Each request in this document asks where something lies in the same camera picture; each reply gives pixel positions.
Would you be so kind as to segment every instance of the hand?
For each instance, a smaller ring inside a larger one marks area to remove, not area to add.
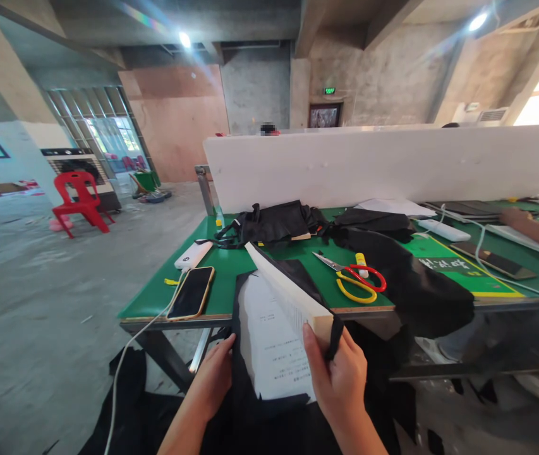
[[[208,422],[231,388],[231,346],[236,334],[214,346],[200,365],[181,407]]]
[[[303,341],[312,372],[313,391],[326,420],[337,433],[368,419],[364,407],[366,358],[347,329],[339,340],[334,359],[326,365],[312,328],[303,326]]]
[[[501,221],[501,223],[507,224],[508,226],[511,226],[514,229],[521,222],[532,220],[532,218],[533,217],[530,213],[523,212],[522,210],[516,207],[510,207],[509,209],[503,210],[501,212],[501,215],[499,216],[499,220]]]

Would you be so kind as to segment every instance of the white partition board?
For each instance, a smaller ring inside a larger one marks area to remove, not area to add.
[[[237,136],[204,141],[224,213],[300,199],[346,207],[539,194],[539,126]]]

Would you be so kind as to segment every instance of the floor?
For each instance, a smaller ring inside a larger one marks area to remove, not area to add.
[[[0,453],[41,454],[57,440],[51,455],[79,451],[111,383],[107,364],[128,341],[115,315],[205,215],[197,183],[171,185],[157,205],[132,200],[127,179],[116,186],[123,211],[111,233],[74,219],[73,240],[49,230],[45,196],[0,198]],[[167,333],[193,356],[200,331]],[[177,392],[149,360],[147,376],[147,390]],[[421,428],[437,431],[447,454],[539,453],[432,413],[433,399],[452,397],[448,383],[418,389]],[[402,442],[405,454],[428,453],[424,440]]]

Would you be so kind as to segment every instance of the red and yellow scissors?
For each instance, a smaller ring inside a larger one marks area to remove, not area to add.
[[[328,265],[332,270],[336,270],[336,272],[337,272],[337,285],[339,286],[339,289],[345,295],[345,297],[347,297],[350,300],[353,300],[354,302],[364,303],[364,304],[373,303],[377,299],[377,293],[381,293],[381,292],[385,291],[385,289],[387,289],[387,283],[385,282],[385,278],[383,277],[383,275],[381,275],[379,272],[377,272],[372,267],[368,267],[367,265],[357,265],[357,264],[351,264],[349,267],[347,267],[347,266],[339,265],[336,262],[331,261],[330,259],[325,258],[324,256],[320,256],[319,254],[317,254],[315,252],[313,252],[313,254],[319,260],[321,260],[324,264]],[[368,273],[371,273],[371,274],[377,276],[377,278],[381,282],[381,285],[380,286],[374,286],[373,284],[370,284],[368,281],[364,280],[364,278],[362,278],[360,275],[358,275],[353,269],[367,270]],[[355,277],[355,279],[352,279],[352,278],[349,278],[349,277],[343,275],[342,272],[344,270],[346,270],[350,274],[352,274]],[[347,292],[347,290],[343,286],[343,283],[341,281],[342,279],[344,279],[347,282],[350,282],[351,284],[355,284],[356,286],[358,286],[361,289],[364,289],[365,291],[370,292],[370,297],[368,297],[368,298],[360,298],[360,297],[356,297],[355,295],[350,294],[349,292]]]

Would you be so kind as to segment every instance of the bright light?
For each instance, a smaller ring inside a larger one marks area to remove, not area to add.
[[[476,17],[471,23],[469,24],[469,31],[475,32],[478,30],[484,23],[486,22],[486,19],[488,18],[488,13],[482,13],[478,17]]]
[[[179,38],[181,39],[181,44],[183,45],[183,47],[191,47],[191,40],[189,39],[187,33],[179,33]]]

